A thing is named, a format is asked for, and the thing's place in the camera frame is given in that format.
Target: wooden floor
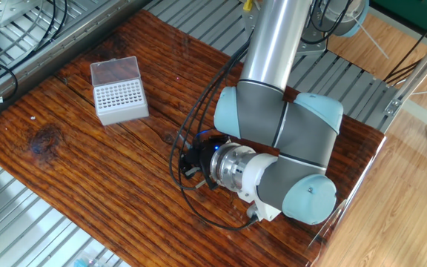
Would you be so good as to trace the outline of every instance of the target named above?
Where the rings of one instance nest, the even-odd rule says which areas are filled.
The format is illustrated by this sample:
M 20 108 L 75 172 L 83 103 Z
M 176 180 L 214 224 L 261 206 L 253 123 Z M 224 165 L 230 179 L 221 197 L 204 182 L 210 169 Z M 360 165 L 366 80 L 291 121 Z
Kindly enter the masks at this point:
M 416 40 L 373 16 L 364 26 L 389 60 L 362 31 L 352 39 L 333 38 L 329 48 L 383 79 Z M 426 51 L 420 45 L 408 64 Z M 427 80 L 418 90 L 427 90 Z M 427 108 L 427 94 L 411 99 Z M 425 124 L 402 111 L 386 136 L 387 143 L 319 266 L 427 266 Z

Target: black cable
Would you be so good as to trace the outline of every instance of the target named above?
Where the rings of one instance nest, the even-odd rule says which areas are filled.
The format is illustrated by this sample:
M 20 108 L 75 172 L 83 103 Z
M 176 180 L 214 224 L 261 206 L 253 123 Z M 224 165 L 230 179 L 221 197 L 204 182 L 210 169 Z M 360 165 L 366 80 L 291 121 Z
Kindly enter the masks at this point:
M 195 215 L 198 216 L 198 218 L 200 218 L 202 221 L 206 222 L 206 223 L 210 223 L 211 225 L 214 225 L 218 228 L 224 229 L 224 230 L 229 230 L 229 231 L 240 231 L 243 230 L 251 225 L 253 225 L 255 222 L 258 221 L 258 216 L 257 215 L 253 215 L 249 221 L 246 222 L 246 224 L 240 226 L 240 227 L 231 227 L 231 226 L 225 226 L 225 225 L 221 225 L 217 222 L 211 221 L 207 218 L 205 218 L 204 216 L 202 216 L 191 204 L 191 202 L 189 201 L 189 199 L 187 198 L 187 195 L 185 194 L 185 191 L 183 189 L 181 189 L 181 193 L 182 196 L 184 197 L 185 202 L 187 203 L 187 205 L 189 206 L 189 208 L 191 208 L 192 212 L 195 213 Z
M 34 49 L 34 50 L 39 50 L 39 47 L 40 47 L 40 45 L 41 45 L 42 41 L 44 41 L 44 39 L 46 39 L 46 38 L 49 36 L 50 30 L 52 29 L 53 24 L 56 22 L 56 13 L 57 13 L 56 0 L 53 0 L 53 12 L 52 12 L 52 19 L 50 20 L 49 27 L 48 27 L 48 28 L 47 28 L 47 30 L 45 31 L 45 33 L 44 33 L 43 37 L 41 38 L 41 41 L 39 42 L 39 44 L 37 45 L 36 49 Z
M 324 12 L 322 12 L 322 16 L 320 16 L 319 27 L 322 27 L 322 22 L 324 21 L 325 13 L 327 12 L 327 9 L 329 8 L 329 4 L 331 2 L 332 2 L 332 0 L 328 0 L 327 3 L 325 3 Z
M 225 86 L 228 86 L 228 77 L 230 76 L 231 70 L 246 56 L 246 53 L 248 52 L 248 49 L 245 50 L 245 52 L 240 55 L 240 57 L 228 68 L 227 75 L 225 75 Z
M 227 72 L 225 73 L 225 79 L 227 79 L 231 69 L 234 68 L 235 65 L 238 64 L 238 62 L 242 59 L 242 57 L 246 55 L 246 53 L 248 52 L 248 46 L 250 45 L 250 40 L 251 40 L 251 35 L 250 35 L 250 38 L 248 38 L 248 41 L 243 46 L 241 46 L 240 49 L 238 49 L 238 51 L 234 54 L 234 56 L 232 56 L 234 60 L 232 61 L 230 67 L 228 67 Z M 205 115 L 207 115 L 208 108 L 211 106 L 212 100 L 214 100 L 214 96 L 216 92 L 219 90 L 221 84 L 222 84 L 222 80 L 220 80 L 220 82 L 216 85 L 215 89 L 213 90 L 213 93 L 211 94 L 210 99 L 207 102 L 207 105 L 205 106 L 204 113 L 202 114 L 202 117 L 199 121 L 199 126 L 197 127 L 197 133 L 199 133 L 202 130 L 202 124 L 204 123 Z
M 57 28 L 56 32 L 53 34 L 51 42 L 58 36 L 58 34 L 62 31 L 62 27 L 64 26 L 65 19 L 67 18 L 68 13 L 68 0 L 64 0 L 64 16 L 62 17 L 62 20 L 60 21 L 59 28 Z
M 391 84 L 392 82 L 397 81 L 400 78 L 403 78 L 406 74 L 412 72 L 420 62 L 421 62 L 421 59 L 416 61 L 415 63 L 412 63 L 406 67 L 403 67 L 403 68 L 395 71 L 394 75 L 391 76 L 390 78 L 388 78 L 387 80 L 384 80 L 384 82 L 386 82 L 387 84 Z
M 13 77 L 13 80 L 14 80 L 14 90 L 9 96 L 3 97 L 2 101 L 4 102 L 4 101 L 11 99 L 11 97 L 16 95 L 18 88 L 19 88 L 19 84 L 18 84 L 18 79 L 16 78 L 16 75 L 14 75 L 14 73 L 9 68 L 7 68 L 1 64 L 0 64 L 0 68 L 3 70 L 6 70 L 6 72 L 8 72 Z
M 185 138 L 188 138 L 188 135 L 191 131 L 192 128 L 192 124 L 195 121 L 195 118 L 197 116 L 197 114 L 200 112 L 200 109 L 202 107 L 203 102 L 208 98 L 208 95 L 210 94 L 208 103 L 206 105 L 206 109 L 204 109 L 204 114 L 202 115 L 202 119 L 199 121 L 199 128 L 202 127 L 203 124 L 203 119 L 205 118 L 205 114 L 206 111 L 208 110 L 208 107 L 212 101 L 212 99 L 214 98 L 216 92 L 219 89 L 219 86 L 222 84 L 222 80 L 225 78 L 226 75 L 228 75 L 228 72 L 226 70 L 231 69 L 233 65 L 237 64 L 238 61 L 242 58 L 242 56 L 245 55 L 245 51 L 248 49 L 248 46 L 250 44 L 250 38 L 247 40 L 247 42 L 241 46 L 240 49 L 238 49 L 237 52 L 235 52 L 232 57 L 230 58 L 230 60 L 228 60 L 228 62 L 219 70 L 219 72 L 215 75 L 214 78 L 212 78 L 211 82 L 208 84 L 208 86 L 203 90 L 203 92 L 201 93 L 200 97 L 197 99 L 196 104 L 192 107 L 191 111 L 189 112 L 189 114 L 187 115 L 187 117 L 185 118 L 185 121 L 182 123 L 181 128 L 179 129 L 179 132 L 177 133 L 176 139 L 174 140 L 173 143 L 173 149 L 171 150 L 171 155 L 170 155 L 170 159 L 169 159 L 169 169 L 170 169 L 170 173 L 171 173 L 171 177 L 173 178 L 173 180 L 175 181 L 175 183 L 180 187 L 181 189 L 181 193 L 182 196 L 184 197 L 184 200 L 186 201 L 186 203 L 188 204 L 189 208 L 192 210 L 192 212 L 195 213 L 195 215 L 197 215 L 202 221 L 204 221 L 205 223 L 209 223 L 211 225 L 214 225 L 216 227 L 225 229 L 225 230 L 229 230 L 229 231 L 239 231 L 242 230 L 244 228 L 247 228 L 248 226 L 254 224 L 257 220 L 258 217 L 256 215 L 253 215 L 252 218 L 250 218 L 250 220 L 240 226 L 240 227 L 230 227 L 230 226 L 226 226 L 226 225 L 221 225 L 217 222 L 211 221 L 209 219 L 207 219 L 206 217 L 202 216 L 191 204 L 191 202 L 189 201 L 189 199 L 187 198 L 187 195 L 185 194 L 185 190 L 195 190 L 197 189 L 196 187 L 185 187 L 182 185 L 182 175 L 180 172 L 180 168 L 178 168 L 178 180 L 175 179 L 173 172 L 172 172 L 172 159 L 173 159 L 173 152 L 176 149 L 176 144 L 180 138 L 180 135 L 182 134 L 182 132 L 184 131 L 185 125 L 188 123 L 189 119 L 192 117 L 189 126 L 186 129 L 186 134 L 185 134 Z M 181 159 L 181 153 L 184 150 L 184 146 L 185 146 L 185 142 L 186 139 L 184 139 L 184 141 L 182 142 L 182 147 L 179 151 L 179 161 Z
M 310 45 L 317 45 L 317 44 L 324 42 L 325 40 L 329 39 L 329 37 L 331 37 L 332 33 L 337 29 L 337 27 L 339 27 L 340 23 L 344 19 L 344 16 L 347 13 L 348 7 L 350 6 L 351 3 L 352 3 L 352 0 L 347 1 L 347 5 L 345 6 L 344 11 L 341 12 L 341 14 L 339 15 L 339 18 L 335 21 L 334 26 L 331 28 L 330 31 L 325 33 L 325 35 L 321 39 L 316 40 L 316 41 L 308 41 L 308 40 L 304 39 L 303 37 L 301 37 L 301 41 L 305 44 L 308 44 L 308 45 L 309 44 Z
M 408 69 L 408 70 L 407 70 L 407 71 L 405 71 L 404 73 L 401 73 L 400 75 L 398 75 L 398 76 L 394 77 L 393 79 L 391 79 L 391 80 L 387 81 L 386 83 L 387 83 L 387 84 L 391 84 L 391 83 L 393 83 L 393 82 L 398 82 L 398 81 L 400 81 L 400 80 L 402 80 L 402 79 L 407 79 L 407 78 L 411 75 L 411 73 L 413 72 L 413 70 L 414 70 L 414 67 L 413 67 L 413 68 Z
M 250 40 L 248 40 L 247 41 L 247 43 L 245 43 L 243 46 L 245 46 L 245 45 L 249 45 L 250 44 Z M 205 98 L 206 98 L 206 96 L 207 96 L 207 94 L 208 93 L 210 93 L 210 91 L 211 91 L 211 89 L 212 89 L 212 87 L 213 86 L 215 86 L 216 85 L 216 83 L 217 83 L 217 80 L 219 80 L 219 81 L 222 81 L 223 80 L 223 75 L 225 75 L 224 74 L 224 72 L 225 72 L 225 70 L 228 68 L 228 67 L 230 67 L 230 65 L 234 62 L 234 60 L 235 60 L 235 58 L 238 56 L 238 52 L 239 51 L 237 51 L 237 52 L 235 52 L 235 54 L 234 54 L 234 57 L 232 57 L 232 58 L 230 58 L 230 60 L 219 70 L 219 72 L 215 75 L 215 77 L 214 78 L 212 78 L 212 80 L 211 80 L 211 82 L 207 85 L 207 87 L 203 90 L 203 92 L 201 93 L 201 95 L 200 95 L 200 97 L 197 99 L 197 101 L 196 101 L 196 103 L 194 104 L 194 106 L 192 107 L 192 109 L 189 111 L 189 114 L 187 115 L 187 117 L 185 118 L 185 120 L 184 120 L 184 122 L 182 123 L 182 125 L 181 125 L 181 127 L 180 127 L 180 129 L 179 129 L 179 132 L 177 133 L 177 135 L 176 135 L 176 138 L 175 138 L 175 140 L 174 140 L 174 143 L 173 143 L 173 146 L 172 146 L 172 149 L 171 149 L 171 153 L 170 153 L 170 155 L 169 155 L 169 172 L 170 172 L 170 175 L 171 175 L 171 178 L 172 178 L 172 180 L 176 183 L 176 185 L 178 185 L 181 189 L 185 189 L 185 190 L 196 190 L 197 188 L 196 187 L 186 187 L 186 186 L 183 186 L 183 185 L 181 185 L 181 184 L 179 184 L 179 182 L 177 181 L 177 179 L 176 179 L 176 177 L 174 176 L 174 174 L 173 174 L 173 170 L 172 170 L 172 159 L 173 159 L 173 155 L 174 155 L 174 151 L 176 150 L 176 144 L 177 144 L 177 142 L 179 141 L 179 138 L 180 138 L 180 136 L 181 136 L 181 134 L 182 134 L 182 132 L 184 131 L 184 128 L 185 128 L 185 126 L 187 125 L 187 123 L 188 123 L 188 120 L 192 117 L 192 115 L 193 115 L 193 113 L 195 112 L 195 116 L 194 116 L 194 118 L 192 118 L 192 120 L 191 120 L 191 122 L 190 122 L 190 124 L 189 124 L 189 126 L 188 126 L 188 129 L 187 129 L 187 132 L 186 132 L 186 134 L 185 134 L 185 136 L 186 136 L 186 138 L 188 137 L 188 134 L 189 134 L 189 132 L 190 132 L 190 129 L 192 128 L 192 124 L 193 124 L 193 121 L 195 120 L 195 117 L 196 117 L 196 115 L 198 114 L 198 112 L 199 112 L 199 109 L 200 109 L 200 106 L 203 104 L 203 102 L 205 101 Z M 183 152 L 183 150 L 184 150 L 184 147 L 185 147 L 185 142 L 186 142 L 186 140 L 184 140 L 183 142 L 182 142 L 182 147 L 181 147 L 181 150 L 179 151 L 179 155 Z
M 396 75 L 395 72 L 397 70 L 397 68 L 409 57 L 409 55 L 411 55 L 411 52 L 413 52 L 413 50 L 418 46 L 419 43 L 421 43 L 421 41 L 427 36 L 427 31 L 416 41 L 416 43 L 413 45 L 413 47 L 410 49 L 410 51 L 407 52 L 407 54 L 400 60 L 400 62 L 398 62 L 398 64 L 393 68 L 393 70 L 390 71 L 390 73 L 387 75 L 387 77 L 385 77 L 385 79 L 383 81 L 387 81 L 388 79 L 390 79 L 392 76 Z
M 337 24 L 337 21 L 338 21 L 338 19 L 339 18 L 337 18 L 337 20 L 332 24 L 332 26 L 328 29 L 328 30 L 323 30 L 323 29 L 321 29 L 321 27 L 322 27 L 322 19 L 323 19 L 323 16 L 321 17 L 321 24 L 319 25 L 319 26 L 317 26 L 316 25 L 316 22 L 314 22 L 314 20 L 311 20 L 311 24 L 312 24 L 312 26 L 316 29 L 316 30 L 318 30 L 318 31 L 320 31 L 320 32 L 323 32 L 323 33 L 331 33 L 333 30 L 335 30 L 334 29 L 334 27 L 335 27 L 335 25 Z
M 54 35 L 52 36 L 52 38 L 45 42 L 42 46 L 41 43 L 42 41 L 48 36 L 48 34 L 50 33 L 51 28 L 53 27 L 53 22 L 55 21 L 55 17 L 56 17 L 56 3 L 55 0 L 53 0 L 53 15 L 52 15 L 52 19 L 49 25 L 49 28 L 46 30 L 44 36 L 42 37 L 42 39 L 39 41 L 39 43 L 37 44 L 37 47 L 34 48 L 34 50 L 32 50 L 30 53 L 28 53 L 27 56 L 25 56 L 21 61 L 19 61 L 18 63 L 16 63 L 14 66 L 12 66 L 9 70 L 15 70 L 18 66 L 20 66 L 22 63 L 26 62 L 28 59 L 32 58 L 34 55 L 37 54 L 37 52 L 39 52 L 40 50 L 42 50 L 43 48 L 47 47 L 51 42 L 54 41 L 54 38 L 57 37 L 57 35 L 61 32 L 62 30 L 62 26 L 65 23 L 65 20 L 67 18 L 67 13 L 68 13 L 68 0 L 64 0 L 65 2 L 65 9 L 64 9 L 64 16 L 62 17 L 62 21 L 61 24 L 59 26 L 59 28 L 57 29 L 57 31 L 54 33 Z

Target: gray joint housing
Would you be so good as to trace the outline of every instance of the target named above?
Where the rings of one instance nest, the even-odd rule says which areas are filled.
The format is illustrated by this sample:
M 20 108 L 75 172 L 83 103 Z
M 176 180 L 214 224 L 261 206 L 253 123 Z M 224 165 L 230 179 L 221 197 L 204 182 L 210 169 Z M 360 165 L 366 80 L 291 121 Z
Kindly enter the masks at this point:
M 337 136 L 319 116 L 282 97 L 281 91 L 255 82 L 240 81 L 236 88 L 240 138 L 280 151 L 257 188 L 261 200 L 279 210 L 300 179 L 325 174 Z

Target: dark knot in wood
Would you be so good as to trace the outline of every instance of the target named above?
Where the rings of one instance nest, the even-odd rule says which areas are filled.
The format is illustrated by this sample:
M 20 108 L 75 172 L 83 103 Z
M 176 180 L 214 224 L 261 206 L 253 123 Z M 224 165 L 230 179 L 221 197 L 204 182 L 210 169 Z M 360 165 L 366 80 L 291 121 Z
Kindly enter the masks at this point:
M 38 155 L 54 155 L 55 147 L 61 140 L 62 133 L 56 125 L 45 125 L 31 139 L 30 149 Z

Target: wooden board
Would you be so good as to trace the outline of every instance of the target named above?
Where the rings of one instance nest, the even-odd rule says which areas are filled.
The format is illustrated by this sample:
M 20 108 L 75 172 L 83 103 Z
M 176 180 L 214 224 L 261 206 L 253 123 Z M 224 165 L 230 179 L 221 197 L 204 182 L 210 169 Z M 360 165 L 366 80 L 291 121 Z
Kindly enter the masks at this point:
M 102 127 L 90 64 L 137 56 L 150 116 Z M 204 224 L 168 173 L 179 125 L 225 54 L 147 12 L 44 81 L 0 115 L 0 165 L 132 266 L 304 266 L 321 225 L 277 217 L 240 232 Z M 232 71 L 234 83 L 241 67 Z M 285 98 L 297 94 L 288 89 Z M 214 107 L 206 119 L 212 126 Z M 349 197 L 384 136 L 344 117 L 327 175 Z M 247 205 L 206 187 L 189 192 L 211 220 L 241 225 Z

